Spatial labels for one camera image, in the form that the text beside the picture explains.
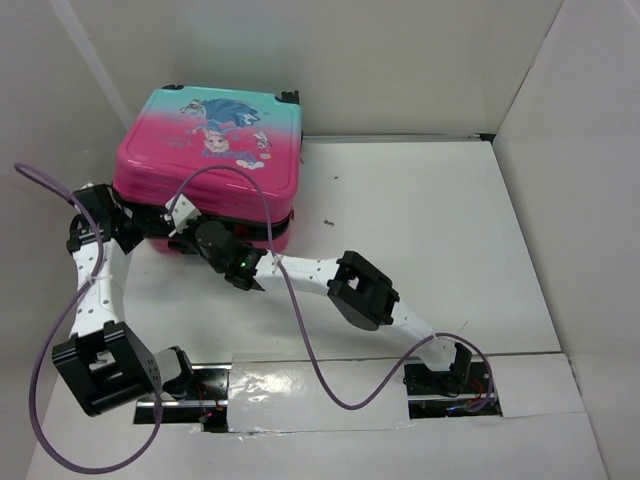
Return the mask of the pink hard-shell suitcase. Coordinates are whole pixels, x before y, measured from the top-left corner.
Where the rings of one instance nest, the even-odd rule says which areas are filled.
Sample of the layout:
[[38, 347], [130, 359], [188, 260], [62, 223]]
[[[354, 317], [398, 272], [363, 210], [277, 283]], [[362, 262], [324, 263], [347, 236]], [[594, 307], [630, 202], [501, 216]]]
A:
[[149, 220], [148, 242], [159, 252], [190, 251], [163, 216], [192, 173], [198, 176], [183, 193], [203, 219], [252, 246], [283, 251], [299, 185], [301, 120], [298, 91], [166, 85], [153, 91], [119, 145], [113, 188]]

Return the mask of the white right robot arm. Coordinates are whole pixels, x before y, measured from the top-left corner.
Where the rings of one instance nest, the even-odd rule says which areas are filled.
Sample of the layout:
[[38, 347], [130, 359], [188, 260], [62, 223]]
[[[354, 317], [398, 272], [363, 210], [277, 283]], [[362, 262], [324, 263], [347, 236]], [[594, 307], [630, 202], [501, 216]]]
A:
[[197, 213], [169, 216], [173, 236], [190, 243], [225, 281], [243, 291], [292, 287], [327, 297], [350, 325], [380, 331], [412, 346], [435, 334], [434, 327], [413, 312], [392, 280], [361, 254], [346, 251], [337, 259], [272, 255], [240, 243], [221, 223]]

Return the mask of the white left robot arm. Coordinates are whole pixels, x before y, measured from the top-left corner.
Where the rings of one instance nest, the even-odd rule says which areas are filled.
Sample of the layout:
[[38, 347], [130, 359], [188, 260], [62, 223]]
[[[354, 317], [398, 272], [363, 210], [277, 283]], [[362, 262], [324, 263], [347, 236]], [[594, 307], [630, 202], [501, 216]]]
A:
[[124, 290], [142, 229], [107, 184], [75, 191], [81, 207], [67, 249], [79, 300], [70, 337], [52, 349], [53, 363], [89, 416], [159, 392], [168, 401], [196, 390], [197, 374], [177, 346], [152, 353], [125, 322]]

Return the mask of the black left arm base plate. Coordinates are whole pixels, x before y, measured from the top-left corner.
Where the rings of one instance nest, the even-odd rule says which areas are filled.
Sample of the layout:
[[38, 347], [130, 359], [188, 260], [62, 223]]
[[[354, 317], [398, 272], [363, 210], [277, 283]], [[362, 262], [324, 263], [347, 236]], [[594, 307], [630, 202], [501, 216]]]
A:
[[162, 422], [226, 433], [230, 371], [230, 365], [194, 365], [192, 380], [181, 393], [162, 394]]

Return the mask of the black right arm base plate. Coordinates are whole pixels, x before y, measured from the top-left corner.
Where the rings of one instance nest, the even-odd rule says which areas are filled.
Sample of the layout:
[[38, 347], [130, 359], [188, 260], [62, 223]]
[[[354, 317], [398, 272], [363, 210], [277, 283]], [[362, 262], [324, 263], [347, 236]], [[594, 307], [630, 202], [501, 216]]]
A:
[[472, 412], [467, 409], [468, 404], [480, 402], [488, 393], [488, 380], [486, 367], [479, 361], [471, 363], [467, 383], [458, 386], [429, 375], [423, 364], [405, 364], [403, 383], [408, 398], [409, 418], [423, 420], [501, 416], [502, 410], [496, 392], [491, 394], [491, 399], [481, 410]]

